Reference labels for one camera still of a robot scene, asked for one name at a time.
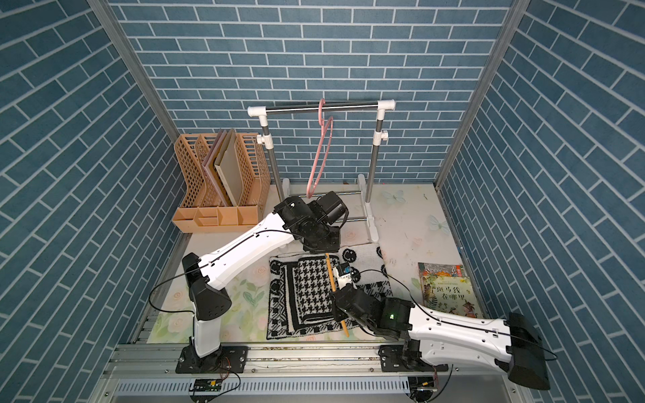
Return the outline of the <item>pink clothes hanger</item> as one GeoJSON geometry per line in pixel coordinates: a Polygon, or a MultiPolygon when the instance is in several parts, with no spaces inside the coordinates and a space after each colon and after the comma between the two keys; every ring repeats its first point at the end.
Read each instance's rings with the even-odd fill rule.
{"type": "Polygon", "coordinates": [[[320,139],[317,145],[316,154],[312,163],[312,169],[307,181],[306,196],[312,198],[319,181],[322,178],[324,168],[329,157],[330,146],[334,133],[334,118],[324,117],[324,106],[326,100],[322,98],[317,107],[317,120],[320,126],[320,139]]]}

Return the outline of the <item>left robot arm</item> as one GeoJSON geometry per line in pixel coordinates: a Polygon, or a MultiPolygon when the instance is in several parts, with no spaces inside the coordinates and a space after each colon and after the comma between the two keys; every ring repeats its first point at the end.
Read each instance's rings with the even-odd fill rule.
{"type": "Polygon", "coordinates": [[[209,254],[189,253],[181,263],[189,298],[194,307],[191,350],[199,359],[220,350],[221,317],[232,307],[226,286],[239,273],[268,253],[295,240],[304,251],[336,253],[340,231],[349,209],[340,196],[330,191],[305,201],[289,196],[275,205],[272,213],[246,233],[209,254]]]}

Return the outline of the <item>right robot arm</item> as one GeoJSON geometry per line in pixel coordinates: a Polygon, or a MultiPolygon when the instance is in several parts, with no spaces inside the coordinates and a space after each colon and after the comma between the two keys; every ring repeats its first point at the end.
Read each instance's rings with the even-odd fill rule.
{"type": "Polygon", "coordinates": [[[465,364],[503,372],[513,383],[550,389],[542,338],[524,315],[478,319],[435,312],[396,297],[382,300],[354,285],[331,293],[333,313],[377,337],[402,342],[400,365],[412,371],[465,364]]]}

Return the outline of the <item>colourful picture book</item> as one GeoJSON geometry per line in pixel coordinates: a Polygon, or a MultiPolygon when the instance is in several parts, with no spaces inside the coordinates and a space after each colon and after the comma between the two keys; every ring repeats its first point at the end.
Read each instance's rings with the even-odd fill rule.
{"type": "Polygon", "coordinates": [[[418,270],[425,307],[464,317],[484,317],[462,265],[419,263],[418,270]]]}

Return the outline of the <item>white steel clothes rack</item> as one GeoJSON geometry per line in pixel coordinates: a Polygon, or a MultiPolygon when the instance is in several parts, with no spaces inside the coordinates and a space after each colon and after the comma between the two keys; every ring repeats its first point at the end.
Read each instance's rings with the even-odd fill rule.
{"type": "Polygon", "coordinates": [[[363,218],[366,221],[367,233],[371,242],[376,243],[379,241],[379,234],[376,227],[376,220],[371,209],[371,195],[375,181],[376,164],[378,161],[379,149],[381,143],[388,140],[388,132],[383,129],[383,124],[386,117],[386,112],[396,109],[396,101],[394,100],[379,100],[371,102],[326,102],[321,99],[316,104],[297,104],[285,107],[266,107],[255,106],[248,107],[247,113],[252,118],[259,119],[262,133],[257,135],[257,143],[262,144],[270,157],[270,167],[272,170],[275,185],[280,199],[285,199],[289,195],[290,182],[285,179],[282,180],[279,174],[278,165],[275,158],[275,146],[272,135],[269,129],[270,115],[282,114],[309,114],[316,113],[317,120],[321,128],[321,138],[318,142],[317,152],[312,165],[311,173],[308,178],[306,197],[311,198],[314,196],[316,187],[321,179],[324,167],[326,166],[329,157],[329,150],[334,132],[334,118],[329,117],[326,119],[324,114],[331,112],[351,112],[362,110],[375,110],[376,111],[376,129],[372,139],[371,149],[371,162],[369,175],[364,176],[359,174],[359,193],[362,197],[362,208],[365,214],[363,218]]]}

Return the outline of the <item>beige folder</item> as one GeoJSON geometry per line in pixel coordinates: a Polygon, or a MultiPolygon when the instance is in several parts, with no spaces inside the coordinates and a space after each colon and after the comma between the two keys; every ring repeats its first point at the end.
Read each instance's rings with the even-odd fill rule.
{"type": "Polygon", "coordinates": [[[243,191],[242,177],[236,152],[237,132],[230,129],[226,132],[224,141],[219,146],[215,168],[227,192],[230,206],[238,206],[243,191]]]}

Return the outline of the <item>orange plastic file organizer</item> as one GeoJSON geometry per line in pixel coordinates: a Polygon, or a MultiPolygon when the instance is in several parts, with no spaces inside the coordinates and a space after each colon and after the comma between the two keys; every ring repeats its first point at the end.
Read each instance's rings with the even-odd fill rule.
{"type": "Polygon", "coordinates": [[[262,220],[270,174],[255,134],[183,134],[174,149],[186,183],[172,219],[179,230],[246,231],[262,220]]]}

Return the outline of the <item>purple folder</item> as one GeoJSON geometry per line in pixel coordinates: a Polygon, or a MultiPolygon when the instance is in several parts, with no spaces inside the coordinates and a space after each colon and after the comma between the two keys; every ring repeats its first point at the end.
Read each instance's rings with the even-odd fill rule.
{"type": "Polygon", "coordinates": [[[208,180],[208,183],[213,186],[215,192],[217,193],[220,200],[220,205],[229,207],[230,200],[228,199],[227,192],[225,191],[217,169],[215,168],[215,161],[218,156],[219,146],[224,141],[225,137],[226,131],[221,129],[218,132],[212,146],[210,147],[207,156],[203,160],[203,171],[208,180]]]}

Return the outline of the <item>left green circuit board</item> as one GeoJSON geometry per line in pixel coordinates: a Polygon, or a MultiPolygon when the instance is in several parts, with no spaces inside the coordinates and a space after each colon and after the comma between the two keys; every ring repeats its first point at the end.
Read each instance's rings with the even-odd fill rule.
{"type": "Polygon", "coordinates": [[[189,392],[193,395],[196,393],[215,393],[222,389],[223,381],[221,379],[195,379],[189,392]]]}

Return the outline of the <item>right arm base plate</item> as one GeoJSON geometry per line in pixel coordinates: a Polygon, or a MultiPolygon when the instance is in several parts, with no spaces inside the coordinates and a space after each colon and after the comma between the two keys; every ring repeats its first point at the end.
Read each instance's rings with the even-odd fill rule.
{"type": "Polygon", "coordinates": [[[378,355],[381,370],[385,373],[449,371],[447,364],[431,365],[424,362],[418,340],[408,340],[404,344],[382,344],[378,355]]]}

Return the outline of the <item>aluminium mounting rail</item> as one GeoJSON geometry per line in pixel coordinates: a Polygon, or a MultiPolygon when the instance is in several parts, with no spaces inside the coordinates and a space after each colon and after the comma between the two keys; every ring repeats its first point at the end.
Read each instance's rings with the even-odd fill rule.
{"type": "Polygon", "coordinates": [[[177,374],[179,344],[122,344],[92,402],[530,402],[502,373],[465,364],[446,372],[383,372],[385,342],[249,344],[242,374],[177,374]],[[195,379],[221,379],[220,392],[189,392],[195,379]]]}

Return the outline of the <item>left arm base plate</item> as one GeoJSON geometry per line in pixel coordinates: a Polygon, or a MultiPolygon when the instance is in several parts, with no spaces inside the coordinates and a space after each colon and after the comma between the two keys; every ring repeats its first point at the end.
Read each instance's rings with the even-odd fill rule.
{"type": "Polygon", "coordinates": [[[181,351],[176,370],[177,374],[242,374],[245,370],[249,348],[243,345],[222,345],[214,353],[200,358],[195,347],[190,344],[181,351]]]}

